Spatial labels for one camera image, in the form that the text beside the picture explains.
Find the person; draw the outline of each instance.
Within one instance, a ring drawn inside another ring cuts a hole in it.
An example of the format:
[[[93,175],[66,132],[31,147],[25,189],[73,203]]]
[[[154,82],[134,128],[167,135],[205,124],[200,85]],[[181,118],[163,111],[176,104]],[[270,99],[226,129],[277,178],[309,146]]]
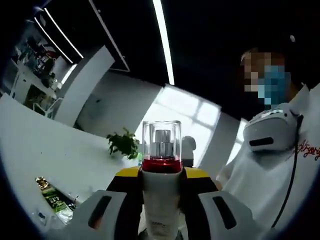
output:
[[[320,158],[320,84],[309,89],[301,81],[292,81],[285,60],[279,52],[257,48],[241,57],[246,91],[257,92],[266,109],[288,102],[292,112],[304,116],[299,129],[292,189],[279,220],[276,218],[292,176],[294,146],[283,151],[253,152],[244,143],[216,178],[222,190],[230,192],[251,209],[258,224],[276,230],[284,229],[303,205],[320,163],[317,161]]]

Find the potted plant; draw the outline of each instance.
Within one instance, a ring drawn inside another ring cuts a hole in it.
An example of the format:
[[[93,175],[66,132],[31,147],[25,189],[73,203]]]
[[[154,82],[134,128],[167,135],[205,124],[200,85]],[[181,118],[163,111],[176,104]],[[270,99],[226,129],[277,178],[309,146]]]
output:
[[[139,140],[135,139],[136,136],[133,133],[130,133],[125,127],[123,130],[125,131],[123,135],[119,135],[115,132],[114,134],[108,134],[106,136],[109,140],[110,155],[121,153],[128,159],[135,159],[139,154]]]

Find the window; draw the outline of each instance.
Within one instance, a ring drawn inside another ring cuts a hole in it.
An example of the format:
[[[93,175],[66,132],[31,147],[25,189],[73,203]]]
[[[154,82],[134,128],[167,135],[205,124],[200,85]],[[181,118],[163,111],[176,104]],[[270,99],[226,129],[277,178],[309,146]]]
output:
[[[193,157],[194,166],[197,167],[213,136],[219,115],[219,106],[168,85],[158,94],[146,112],[135,135],[142,141],[143,121],[180,121],[182,137],[191,136],[196,142]]]
[[[241,119],[238,132],[236,134],[236,139],[233,145],[233,148],[231,150],[230,156],[226,164],[229,164],[238,154],[243,142],[244,142],[244,129],[247,125],[248,121]]]

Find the blue face mask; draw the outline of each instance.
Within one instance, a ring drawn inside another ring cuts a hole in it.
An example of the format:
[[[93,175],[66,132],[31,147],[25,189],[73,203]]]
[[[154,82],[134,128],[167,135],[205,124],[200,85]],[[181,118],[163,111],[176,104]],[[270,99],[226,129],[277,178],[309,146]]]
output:
[[[283,65],[265,65],[264,78],[258,79],[258,98],[267,109],[286,102],[290,89],[290,76]]]

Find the black ceiling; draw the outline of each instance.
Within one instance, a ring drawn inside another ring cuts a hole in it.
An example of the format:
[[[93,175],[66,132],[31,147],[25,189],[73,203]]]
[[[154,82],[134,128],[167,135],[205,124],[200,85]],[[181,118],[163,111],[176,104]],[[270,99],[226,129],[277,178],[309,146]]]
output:
[[[130,69],[119,73],[161,86],[169,83],[152,0],[93,2]],[[257,94],[244,92],[237,78],[240,58],[256,46],[292,52],[290,35],[298,43],[306,35],[297,11],[279,1],[161,2],[175,86],[220,105],[237,119],[264,110]],[[47,9],[80,52],[105,44],[115,58],[112,68],[126,69],[88,0],[52,0]]]

